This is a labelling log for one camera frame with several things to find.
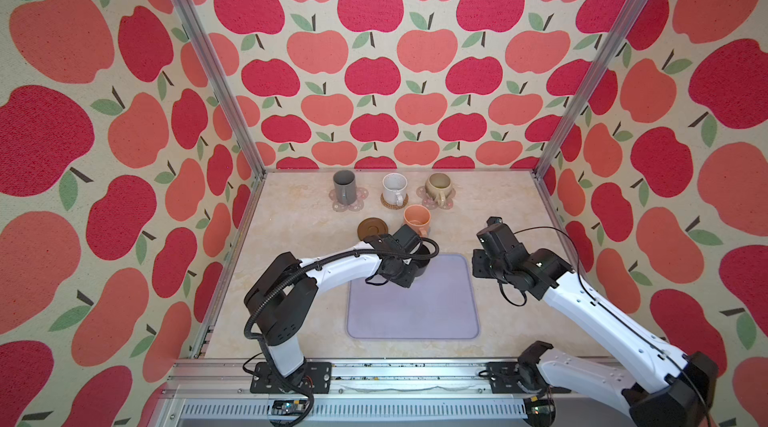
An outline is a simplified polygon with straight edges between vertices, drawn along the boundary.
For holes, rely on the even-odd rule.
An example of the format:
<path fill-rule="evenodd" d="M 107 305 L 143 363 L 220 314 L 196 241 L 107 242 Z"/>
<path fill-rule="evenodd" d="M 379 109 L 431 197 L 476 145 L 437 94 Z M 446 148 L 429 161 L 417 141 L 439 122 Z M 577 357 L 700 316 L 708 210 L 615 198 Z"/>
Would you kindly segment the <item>brown round coaster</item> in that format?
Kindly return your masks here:
<path fill-rule="evenodd" d="M 382 236 L 389 233 L 387 223 L 378 217 L 368 217 L 362 220 L 356 230 L 358 238 L 363 241 L 370 236 Z"/>

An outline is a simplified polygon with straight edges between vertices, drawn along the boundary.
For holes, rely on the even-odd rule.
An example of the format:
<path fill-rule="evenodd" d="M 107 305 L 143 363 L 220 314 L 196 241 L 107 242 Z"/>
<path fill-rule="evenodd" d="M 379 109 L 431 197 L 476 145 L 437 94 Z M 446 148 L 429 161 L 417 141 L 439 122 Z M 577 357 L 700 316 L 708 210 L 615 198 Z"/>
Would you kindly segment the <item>orange mug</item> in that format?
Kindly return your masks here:
<path fill-rule="evenodd" d="M 417 204 L 409 205 L 403 212 L 403 218 L 405 224 L 417 232 L 420 237 L 429 235 L 432 216 L 427 207 Z"/>

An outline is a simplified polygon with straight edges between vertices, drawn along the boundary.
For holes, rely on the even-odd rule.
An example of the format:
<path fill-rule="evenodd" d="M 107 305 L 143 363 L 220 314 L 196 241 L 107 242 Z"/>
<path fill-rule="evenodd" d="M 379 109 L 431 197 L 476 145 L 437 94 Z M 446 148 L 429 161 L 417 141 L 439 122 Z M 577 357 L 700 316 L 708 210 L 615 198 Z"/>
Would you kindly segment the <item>woven rattan round coaster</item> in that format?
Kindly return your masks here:
<path fill-rule="evenodd" d="M 392 210 L 398 210 L 404 208 L 408 204 L 409 197 L 407 194 L 401 195 L 399 193 L 395 193 L 390 195 L 384 192 L 381 194 L 380 200 L 384 207 Z"/>

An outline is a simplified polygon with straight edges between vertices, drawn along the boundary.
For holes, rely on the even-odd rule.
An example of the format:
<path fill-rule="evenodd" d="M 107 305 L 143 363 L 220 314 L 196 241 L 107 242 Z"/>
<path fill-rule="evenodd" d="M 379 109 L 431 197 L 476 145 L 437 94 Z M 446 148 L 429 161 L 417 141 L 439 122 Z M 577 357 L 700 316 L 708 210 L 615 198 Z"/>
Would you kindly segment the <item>pink flower coaster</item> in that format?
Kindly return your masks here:
<path fill-rule="evenodd" d="M 442 209 L 442 210 L 450 210 L 454 206 L 454 198 L 456 194 L 456 190 L 452 189 L 448 196 L 446 201 L 442 206 L 440 206 L 426 191 L 425 186 L 419 186 L 417 188 L 417 196 L 421 200 L 421 204 L 426 207 L 429 210 L 435 210 L 435 209 Z"/>
<path fill-rule="evenodd" d="M 334 189 L 331 189 L 328 193 L 329 199 L 332 201 L 332 209 L 335 212 L 345 211 L 360 211 L 364 208 L 365 199 L 369 196 L 367 189 L 362 187 L 356 188 L 356 200 L 352 204 L 342 204 L 338 201 L 337 195 Z"/>

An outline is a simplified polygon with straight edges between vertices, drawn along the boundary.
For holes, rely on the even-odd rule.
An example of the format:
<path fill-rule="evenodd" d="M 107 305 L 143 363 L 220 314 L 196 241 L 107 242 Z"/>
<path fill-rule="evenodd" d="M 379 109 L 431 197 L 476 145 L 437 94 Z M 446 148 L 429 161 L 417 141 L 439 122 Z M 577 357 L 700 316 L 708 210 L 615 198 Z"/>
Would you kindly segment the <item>white mug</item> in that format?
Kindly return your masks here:
<path fill-rule="evenodd" d="M 390 195 L 399 193 L 401 195 L 407 194 L 408 181 L 407 178 L 400 173 L 389 173 L 384 176 L 382 180 L 383 192 Z"/>

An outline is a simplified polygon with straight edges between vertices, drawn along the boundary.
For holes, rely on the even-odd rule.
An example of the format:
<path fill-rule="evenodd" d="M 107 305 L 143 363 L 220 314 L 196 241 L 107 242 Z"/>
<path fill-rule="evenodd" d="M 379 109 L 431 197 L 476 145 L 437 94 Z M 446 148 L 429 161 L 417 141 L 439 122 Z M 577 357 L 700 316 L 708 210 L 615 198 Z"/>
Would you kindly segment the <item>beige mug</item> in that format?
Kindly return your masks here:
<path fill-rule="evenodd" d="M 452 180 L 445 173 L 434 173 L 426 181 L 426 196 L 440 208 L 448 208 L 452 205 L 453 192 Z"/>

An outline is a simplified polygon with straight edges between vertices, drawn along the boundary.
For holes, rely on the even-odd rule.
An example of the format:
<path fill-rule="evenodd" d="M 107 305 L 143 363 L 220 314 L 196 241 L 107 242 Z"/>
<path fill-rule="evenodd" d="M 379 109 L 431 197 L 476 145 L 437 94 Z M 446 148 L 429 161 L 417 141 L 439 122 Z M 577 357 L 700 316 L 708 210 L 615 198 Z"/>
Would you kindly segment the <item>grey mug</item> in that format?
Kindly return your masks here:
<path fill-rule="evenodd" d="M 349 206 L 357 201 L 357 187 L 355 173 L 351 170 L 339 170 L 333 175 L 334 192 L 336 201 Z"/>

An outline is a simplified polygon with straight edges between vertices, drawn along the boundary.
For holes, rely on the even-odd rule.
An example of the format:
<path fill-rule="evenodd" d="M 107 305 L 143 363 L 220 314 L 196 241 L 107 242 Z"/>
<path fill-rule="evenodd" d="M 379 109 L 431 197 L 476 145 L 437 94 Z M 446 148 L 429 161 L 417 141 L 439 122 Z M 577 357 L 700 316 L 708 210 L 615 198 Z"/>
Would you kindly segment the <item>black mug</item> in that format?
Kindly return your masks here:
<path fill-rule="evenodd" d="M 417 258 L 413 258 L 410 264 L 414 266 L 414 276 L 420 277 L 425 272 L 430 259 L 434 256 L 434 251 L 429 248 L 429 243 L 422 242 L 414 254 Z"/>

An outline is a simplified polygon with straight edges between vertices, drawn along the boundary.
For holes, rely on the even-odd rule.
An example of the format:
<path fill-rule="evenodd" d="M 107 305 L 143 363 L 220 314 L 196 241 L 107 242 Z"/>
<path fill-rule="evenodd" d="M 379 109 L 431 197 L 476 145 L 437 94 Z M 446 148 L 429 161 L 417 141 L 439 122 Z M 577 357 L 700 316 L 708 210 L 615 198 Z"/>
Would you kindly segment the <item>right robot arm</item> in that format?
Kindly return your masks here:
<path fill-rule="evenodd" d="M 619 367 L 579 359 L 536 341 L 508 374 L 524 391 L 575 391 L 629 417 L 637 426 L 710 424 L 717 365 L 702 352 L 687 354 L 640 326 L 589 287 L 567 261 L 547 249 L 528 256 L 476 249 L 472 274 L 511 285 L 541 300 L 589 334 Z"/>

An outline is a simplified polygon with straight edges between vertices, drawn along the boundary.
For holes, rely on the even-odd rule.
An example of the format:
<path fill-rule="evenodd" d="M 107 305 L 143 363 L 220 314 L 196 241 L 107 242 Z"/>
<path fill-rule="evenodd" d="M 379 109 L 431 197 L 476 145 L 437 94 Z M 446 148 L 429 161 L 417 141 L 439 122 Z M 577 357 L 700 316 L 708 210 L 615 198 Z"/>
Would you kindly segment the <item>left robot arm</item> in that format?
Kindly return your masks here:
<path fill-rule="evenodd" d="M 318 296 L 375 277 L 408 288 L 418 268 L 436 255 L 436 250 L 423 245 L 406 252 L 365 242 L 325 257 L 298 259 L 284 252 L 244 298 L 249 313 L 244 336 L 259 343 L 274 371 L 290 377 L 305 364 L 297 335 Z"/>

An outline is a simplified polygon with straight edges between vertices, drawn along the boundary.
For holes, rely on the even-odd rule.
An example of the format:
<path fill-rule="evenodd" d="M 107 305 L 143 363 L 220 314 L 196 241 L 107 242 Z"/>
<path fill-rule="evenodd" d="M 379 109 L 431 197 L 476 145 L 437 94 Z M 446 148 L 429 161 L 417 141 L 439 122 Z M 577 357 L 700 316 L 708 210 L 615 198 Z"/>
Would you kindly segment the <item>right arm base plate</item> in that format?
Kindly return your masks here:
<path fill-rule="evenodd" d="M 488 362 L 478 376 L 489 382 L 494 394 L 571 393 L 569 389 L 549 385 L 532 364 L 520 365 L 515 361 Z"/>

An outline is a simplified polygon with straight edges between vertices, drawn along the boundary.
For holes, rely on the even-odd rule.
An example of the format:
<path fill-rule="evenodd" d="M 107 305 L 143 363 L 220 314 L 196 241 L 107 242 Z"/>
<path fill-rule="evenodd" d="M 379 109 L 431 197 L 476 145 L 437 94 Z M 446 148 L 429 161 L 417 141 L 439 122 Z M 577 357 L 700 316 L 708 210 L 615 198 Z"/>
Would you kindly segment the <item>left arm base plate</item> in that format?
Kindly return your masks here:
<path fill-rule="evenodd" d="M 310 390 L 313 394 L 328 394 L 332 379 L 330 362 L 305 362 L 294 373 L 285 375 L 292 386 Z M 251 380 L 250 392 L 253 394 L 295 393 L 287 388 L 272 372 L 269 364 L 262 361 L 256 364 L 255 376 Z"/>

